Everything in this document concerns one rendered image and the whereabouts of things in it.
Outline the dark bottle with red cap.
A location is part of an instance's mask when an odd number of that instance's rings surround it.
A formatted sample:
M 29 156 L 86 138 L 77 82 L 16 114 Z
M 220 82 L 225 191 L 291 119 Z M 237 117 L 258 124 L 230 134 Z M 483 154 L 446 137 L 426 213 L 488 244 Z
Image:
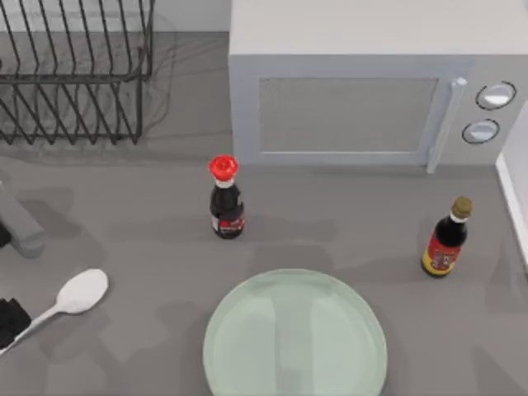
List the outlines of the dark bottle with red cap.
M 235 239 L 245 226 L 244 203 L 235 176 L 238 162 L 232 155 L 219 154 L 211 159 L 209 171 L 214 178 L 210 195 L 211 227 L 222 239 Z

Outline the microwave door with window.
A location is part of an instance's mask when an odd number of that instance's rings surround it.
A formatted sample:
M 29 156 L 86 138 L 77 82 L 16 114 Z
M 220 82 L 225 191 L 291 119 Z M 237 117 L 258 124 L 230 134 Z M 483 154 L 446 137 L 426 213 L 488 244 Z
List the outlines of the microwave door with window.
M 447 55 L 233 54 L 233 151 L 244 164 L 423 166 L 474 61 Z

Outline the pale green plate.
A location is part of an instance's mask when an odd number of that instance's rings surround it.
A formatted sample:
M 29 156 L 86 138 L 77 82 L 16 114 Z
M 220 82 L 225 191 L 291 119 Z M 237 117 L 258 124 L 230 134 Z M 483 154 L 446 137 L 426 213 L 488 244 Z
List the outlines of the pale green plate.
M 353 288 L 280 269 L 220 300 L 202 361 L 212 396 L 381 396 L 388 350 L 375 311 Z

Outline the dark bottle with gold cap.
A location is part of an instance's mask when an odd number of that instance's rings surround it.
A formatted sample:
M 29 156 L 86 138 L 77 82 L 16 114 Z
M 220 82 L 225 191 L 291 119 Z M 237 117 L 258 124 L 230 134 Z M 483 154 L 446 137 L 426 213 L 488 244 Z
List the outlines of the dark bottle with gold cap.
M 467 222 L 473 202 L 460 196 L 453 202 L 450 213 L 436 223 L 422 254 L 422 268 L 433 277 L 445 277 L 453 270 L 467 239 Z

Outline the pale microwave oven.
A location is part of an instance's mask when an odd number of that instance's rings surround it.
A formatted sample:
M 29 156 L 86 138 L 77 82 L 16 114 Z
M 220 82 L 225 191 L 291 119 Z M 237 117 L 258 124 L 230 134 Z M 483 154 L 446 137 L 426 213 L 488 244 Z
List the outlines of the pale microwave oven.
M 474 61 L 440 165 L 497 161 L 528 103 L 528 0 L 233 0 L 233 54 L 447 55 Z M 516 97 L 486 111 L 479 90 L 512 83 Z M 498 135 L 468 144 L 464 127 L 495 120 Z

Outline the white spoon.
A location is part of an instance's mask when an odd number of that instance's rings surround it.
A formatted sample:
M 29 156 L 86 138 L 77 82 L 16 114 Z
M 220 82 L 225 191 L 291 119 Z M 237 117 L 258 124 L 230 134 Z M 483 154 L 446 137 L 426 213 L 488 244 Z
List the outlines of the white spoon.
M 105 296 L 108 288 L 109 277 L 103 270 L 90 268 L 78 273 L 62 286 L 52 307 L 33 319 L 30 326 L 16 336 L 10 345 L 0 350 L 0 357 L 54 316 L 82 314 L 92 309 Z

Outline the small microwave knob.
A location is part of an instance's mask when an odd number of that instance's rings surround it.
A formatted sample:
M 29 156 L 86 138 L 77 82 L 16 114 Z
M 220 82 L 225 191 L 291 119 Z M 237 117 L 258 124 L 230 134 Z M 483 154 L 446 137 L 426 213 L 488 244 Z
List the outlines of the small microwave knob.
M 491 119 L 481 120 L 466 125 L 462 139 L 468 144 L 486 144 L 493 140 L 500 131 L 500 125 Z

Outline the pale grey rounded box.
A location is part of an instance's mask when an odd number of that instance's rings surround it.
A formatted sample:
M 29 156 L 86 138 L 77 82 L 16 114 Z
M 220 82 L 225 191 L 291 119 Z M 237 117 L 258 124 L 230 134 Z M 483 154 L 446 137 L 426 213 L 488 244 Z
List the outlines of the pale grey rounded box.
M 0 181 L 0 221 L 12 237 L 11 245 L 24 258 L 44 251 L 45 231 L 32 214 Z

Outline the large microwave knob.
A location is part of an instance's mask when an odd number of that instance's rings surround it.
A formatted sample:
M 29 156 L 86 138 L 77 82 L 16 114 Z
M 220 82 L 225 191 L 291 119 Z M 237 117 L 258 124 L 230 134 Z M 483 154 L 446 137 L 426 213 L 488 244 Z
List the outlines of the large microwave knob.
M 510 82 L 500 82 L 482 87 L 475 101 L 481 109 L 494 111 L 507 106 L 515 97 L 515 86 Z

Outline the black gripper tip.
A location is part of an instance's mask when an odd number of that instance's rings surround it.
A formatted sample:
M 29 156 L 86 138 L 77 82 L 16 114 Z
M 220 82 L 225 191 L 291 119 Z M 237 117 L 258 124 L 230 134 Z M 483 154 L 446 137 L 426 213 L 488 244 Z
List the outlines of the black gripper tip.
M 0 299 L 0 350 L 12 344 L 31 324 L 31 316 L 16 299 Z

